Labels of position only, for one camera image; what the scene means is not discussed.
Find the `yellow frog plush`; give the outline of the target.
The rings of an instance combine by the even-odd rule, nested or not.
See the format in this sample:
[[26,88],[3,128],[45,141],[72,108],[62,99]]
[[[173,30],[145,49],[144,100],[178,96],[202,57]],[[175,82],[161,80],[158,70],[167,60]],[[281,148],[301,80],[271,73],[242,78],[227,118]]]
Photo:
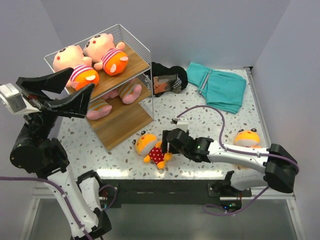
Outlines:
[[173,158],[172,153],[162,151],[162,141],[151,133],[143,130],[138,139],[133,140],[138,155],[144,157],[144,163],[154,163],[159,170],[165,168],[166,163]]
[[246,148],[261,148],[260,136],[256,128],[250,130],[240,129],[235,136],[234,145]]

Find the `pink frog plush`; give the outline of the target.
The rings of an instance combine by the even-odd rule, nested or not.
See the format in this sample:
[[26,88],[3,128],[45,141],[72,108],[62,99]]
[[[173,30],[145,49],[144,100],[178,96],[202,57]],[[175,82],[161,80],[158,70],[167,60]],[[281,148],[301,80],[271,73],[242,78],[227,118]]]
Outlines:
[[104,100],[120,97],[122,102],[126,105],[133,103],[141,94],[142,86],[135,83],[136,78],[123,83],[115,89],[107,92],[102,96]]
[[112,106],[109,105],[105,99],[97,98],[89,104],[86,117],[89,120],[98,120],[107,116],[112,110]]

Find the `large black-haired boy plush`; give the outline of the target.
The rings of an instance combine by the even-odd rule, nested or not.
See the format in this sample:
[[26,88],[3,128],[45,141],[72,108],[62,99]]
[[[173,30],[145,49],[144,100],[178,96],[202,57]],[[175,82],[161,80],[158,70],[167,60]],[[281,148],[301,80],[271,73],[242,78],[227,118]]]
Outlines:
[[87,41],[83,48],[83,54],[92,59],[93,68],[96,71],[105,71],[108,75],[121,74],[126,68],[129,57],[124,52],[124,42],[114,44],[113,35],[100,33]]

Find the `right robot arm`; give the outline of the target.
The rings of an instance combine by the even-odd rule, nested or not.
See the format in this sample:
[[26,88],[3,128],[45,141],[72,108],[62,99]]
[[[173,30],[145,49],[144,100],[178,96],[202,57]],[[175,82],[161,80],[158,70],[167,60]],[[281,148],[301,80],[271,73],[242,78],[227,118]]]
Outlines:
[[192,138],[188,131],[180,128],[162,132],[162,151],[181,154],[197,163],[227,163],[246,170],[239,174],[228,172],[215,189],[233,197],[239,191],[255,187],[291,194],[294,191],[297,161],[279,144],[270,147],[247,148],[223,144],[220,140],[207,137]]

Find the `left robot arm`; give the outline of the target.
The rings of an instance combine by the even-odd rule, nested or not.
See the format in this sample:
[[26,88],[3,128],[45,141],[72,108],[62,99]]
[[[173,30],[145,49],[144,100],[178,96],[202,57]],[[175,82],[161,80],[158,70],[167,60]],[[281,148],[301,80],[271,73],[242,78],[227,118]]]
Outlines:
[[2,85],[0,97],[12,114],[24,118],[10,162],[34,173],[36,180],[50,189],[68,221],[72,239],[94,240],[112,228],[100,203],[104,184],[94,170],[75,178],[66,150],[58,139],[50,137],[59,117],[87,115],[93,84],[62,99],[47,95],[47,92],[61,93],[73,71],[68,67],[42,77],[20,77],[15,84]]

